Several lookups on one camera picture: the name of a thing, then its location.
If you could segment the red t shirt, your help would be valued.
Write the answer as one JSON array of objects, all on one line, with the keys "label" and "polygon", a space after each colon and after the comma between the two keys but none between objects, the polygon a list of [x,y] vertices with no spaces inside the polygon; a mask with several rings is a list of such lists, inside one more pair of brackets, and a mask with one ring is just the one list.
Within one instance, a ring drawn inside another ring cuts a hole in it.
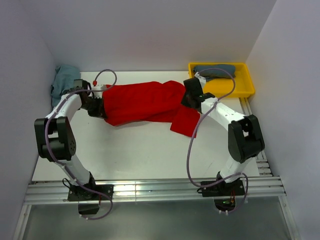
[{"label": "red t shirt", "polygon": [[115,85],[102,94],[105,122],[114,127],[143,121],[171,123],[171,131],[191,137],[200,114],[182,105],[185,91],[173,80]]}]

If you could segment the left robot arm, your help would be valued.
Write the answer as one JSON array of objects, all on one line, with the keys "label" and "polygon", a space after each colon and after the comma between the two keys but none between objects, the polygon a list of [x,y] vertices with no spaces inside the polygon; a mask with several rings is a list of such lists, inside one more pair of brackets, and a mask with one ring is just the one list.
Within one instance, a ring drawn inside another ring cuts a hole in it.
[{"label": "left robot arm", "polygon": [[36,144],[41,158],[58,165],[70,180],[69,187],[86,200],[96,197],[98,188],[93,175],[76,155],[76,139],[71,120],[75,113],[84,109],[93,118],[106,119],[102,92],[106,86],[92,87],[83,79],[76,79],[73,87],[62,93],[61,99],[52,112],[34,122]]}]

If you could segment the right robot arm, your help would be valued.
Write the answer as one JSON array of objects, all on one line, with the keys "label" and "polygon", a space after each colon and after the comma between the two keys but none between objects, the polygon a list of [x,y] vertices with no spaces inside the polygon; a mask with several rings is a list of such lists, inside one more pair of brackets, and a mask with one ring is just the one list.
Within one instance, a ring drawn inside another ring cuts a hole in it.
[{"label": "right robot arm", "polygon": [[[216,97],[210,92],[204,93],[201,82],[197,77],[184,80],[183,84],[185,93],[181,103],[186,107],[199,110],[200,113],[202,113],[195,125],[187,150],[187,177],[195,187],[207,189],[216,186],[216,189],[220,194],[227,195],[234,188],[233,182],[238,180],[241,175],[247,178],[247,175],[243,173],[243,171],[246,168],[249,159],[256,157],[265,149],[265,142],[259,120],[253,114],[244,115],[221,102],[223,98],[228,97],[234,92],[236,88],[235,79],[232,79],[231,90],[221,97]],[[206,117],[213,119],[227,131],[229,157],[224,167],[218,173],[218,176],[220,177],[219,180],[207,185],[200,185],[192,179],[190,172],[190,156],[198,128]]]}]

